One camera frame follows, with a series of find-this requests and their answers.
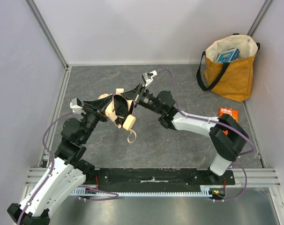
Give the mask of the beige folding umbrella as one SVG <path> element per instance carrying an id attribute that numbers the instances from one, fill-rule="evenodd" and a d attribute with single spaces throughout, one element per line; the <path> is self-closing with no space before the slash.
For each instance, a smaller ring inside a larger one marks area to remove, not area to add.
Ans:
<path id="1" fill-rule="evenodd" d="M 127 141 L 133 143 L 136 140 L 137 134 L 132 129 L 136 117 L 132 115 L 135 102 L 127 100 L 124 96 L 124 89 L 116 89 L 115 94 L 102 94 L 98 100 L 108 98 L 109 104 L 105 106 L 105 116 L 109 118 L 118 128 L 129 131 Z"/>

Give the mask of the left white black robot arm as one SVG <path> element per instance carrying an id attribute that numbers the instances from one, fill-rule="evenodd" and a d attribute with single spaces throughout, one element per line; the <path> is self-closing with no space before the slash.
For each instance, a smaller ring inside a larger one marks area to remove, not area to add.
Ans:
<path id="1" fill-rule="evenodd" d="M 18 225 L 47 225 L 64 200 L 91 175 L 94 166 L 84 160 L 84 144 L 98 122 L 106 122 L 105 113 L 112 98 L 107 96 L 95 101 L 75 98 L 72 112 L 80 114 L 80 120 L 64 115 L 61 143 L 50 152 L 51 163 L 33 190 L 20 202 L 9 206 L 7 212 Z"/>

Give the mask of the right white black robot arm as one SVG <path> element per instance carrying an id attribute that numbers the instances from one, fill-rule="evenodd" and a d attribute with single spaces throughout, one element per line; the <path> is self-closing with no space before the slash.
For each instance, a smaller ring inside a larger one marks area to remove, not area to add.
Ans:
<path id="1" fill-rule="evenodd" d="M 116 94 L 159 114 L 158 121 L 166 129 L 184 130 L 209 137 L 217 151 L 209 172 L 218 177 L 223 176 L 230 164 L 236 161 L 249 138 L 228 114 L 203 117 L 180 111 L 174 106 L 176 102 L 170 91 L 161 91 L 155 97 L 140 84 L 127 92 L 116 89 Z"/>

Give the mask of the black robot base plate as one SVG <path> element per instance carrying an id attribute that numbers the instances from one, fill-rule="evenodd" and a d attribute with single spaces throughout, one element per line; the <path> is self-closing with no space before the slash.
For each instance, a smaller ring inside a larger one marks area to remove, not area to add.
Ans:
<path id="1" fill-rule="evenodd" d="M 103 191 L 197 191 L 201 185 L 235 185 L 235 179 L 231 170 L 219 177 L 196 168 L 100 168 L 84 184 L 97 184 Z"/>

